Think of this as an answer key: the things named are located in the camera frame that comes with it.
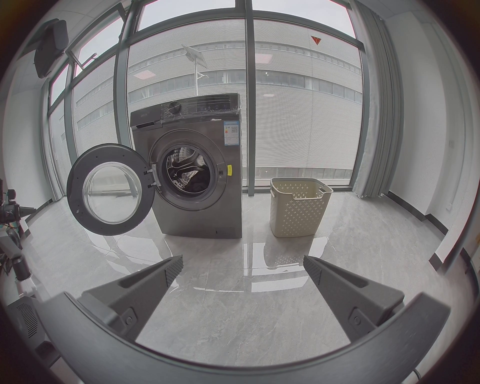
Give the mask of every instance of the beige plastic basket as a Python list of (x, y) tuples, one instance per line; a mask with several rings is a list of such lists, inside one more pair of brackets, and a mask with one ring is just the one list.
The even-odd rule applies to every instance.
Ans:
[(270, 228), (276, 237), (314, 235), (333, 190), (317, 179), (270, 180)]

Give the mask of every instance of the vent grille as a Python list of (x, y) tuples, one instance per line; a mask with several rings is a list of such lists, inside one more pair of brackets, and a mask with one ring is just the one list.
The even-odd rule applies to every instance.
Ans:
[(28, 338), (31, 338), (34, 334), (36, 334), (38, 327), (38, 320), (36, 319), (35, 312), (30, 305), (25, 303), (20, 304), (17, 309), (20, 311), (20, 314), (24, 319), (27, 327)]
[(165, 278), (167, 279), (167, 287), (170, 287), (173, 283), (173, 280), (179, 275), (183, 268), (183, 256), (165, 268)]

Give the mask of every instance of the cable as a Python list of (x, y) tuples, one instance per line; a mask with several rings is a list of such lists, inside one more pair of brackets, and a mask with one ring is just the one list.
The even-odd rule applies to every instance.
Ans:
[(420, 373), (417, 371), (417, 369), (414, 369), (413, 372), (417, 375), (417, 379), (421, 379)]

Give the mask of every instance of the washing machine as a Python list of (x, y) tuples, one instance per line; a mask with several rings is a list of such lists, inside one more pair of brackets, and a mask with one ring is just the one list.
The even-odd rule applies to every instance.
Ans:
[(240, 96), (195, 96), (131, 113), (135, 151), (101, 144), (67, 182), (75, 218), (102, 235), (137, 226), (150, 207), (162, 233), (242, 236)]

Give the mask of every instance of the gray curtain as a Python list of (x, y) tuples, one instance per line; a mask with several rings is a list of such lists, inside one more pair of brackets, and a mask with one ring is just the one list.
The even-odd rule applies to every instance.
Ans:
[(368, 123), (363, 122), (365, 145), (353, 191), (360, 197), (375, 197), (388, 192), (398, 161), (403, 130), (402, 83), (383, 20), (358, 1), (350, 3), (357, 38), (365, 46), (362, 59), (368, 63), (368, 84), (364, 86), (370, 88), (369, 105), (366, 103), (364, 110), (368, 114)]

